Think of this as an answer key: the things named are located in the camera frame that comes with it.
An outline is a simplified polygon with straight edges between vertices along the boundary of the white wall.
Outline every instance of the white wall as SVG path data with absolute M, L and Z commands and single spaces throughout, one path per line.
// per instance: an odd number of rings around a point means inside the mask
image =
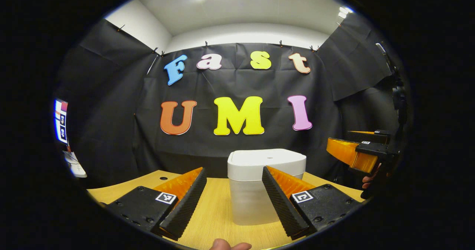
M 105 19 L 157 52 L 165 51 L 171 40 L 168 30 L 139 1 L 132 0 L 105 16 Z
M 325 33 L 272 23 L 236 23 L 193 30 L 174 36 L 165 52 L 224 43 L 273 43 L 314 49 L 329 37 Z

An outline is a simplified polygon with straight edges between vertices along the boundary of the table surface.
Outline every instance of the table surface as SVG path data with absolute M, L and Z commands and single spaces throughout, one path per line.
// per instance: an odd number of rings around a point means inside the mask
M 99 189 L 88 189 L 88 191 L 98 202 L 109 204 L 137 186 L 154 188 L 179 175 L 158 170 L 128 182 Z M 161 180 L 160 177 L 167 177 L 168 179 Z M 351 196 L 351 198 L 360 202 L 364 201 L 360 198 L 362 192 L 360 190 L 326 181 L 307 172 L 304 173 L 302 179 L 317 187 L 323 184 L 331 184 Z M 229 179 L 208 178 L 190 223 L 183 236 L 178 239 L 178 243 L 195 249 L 208 250 L 216 238 L 227 240 L 231 246 L 242 242 L 250 243 L 253 250 L 274 248 L 296 241 L 287 237 L 280 221 L 253 226 L 234 224 L 231 214 Z

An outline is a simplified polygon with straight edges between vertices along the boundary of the white trash can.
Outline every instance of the white trash can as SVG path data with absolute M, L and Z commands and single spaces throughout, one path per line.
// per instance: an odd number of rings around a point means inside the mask
M 227 159 L 233 221 L 237 225 L 259 225 L 279 221 L 262 183 L 268 165 L 302 179 L 307 157 L 285 149 L 236 150 Z

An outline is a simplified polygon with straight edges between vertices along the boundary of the letter f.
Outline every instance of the letter f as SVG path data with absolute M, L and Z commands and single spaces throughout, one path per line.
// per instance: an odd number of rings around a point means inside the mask
M 163 68 L 168 73 L 169 86 L 183 77 L 183 74 L 178 73 L 178 71 L 183 71 L 185 69 L 185 64 L 183 63 L 183 61 L 186 59 L 186 55 L 181 55 L 169 64 L 165 65 L 165 67 Z

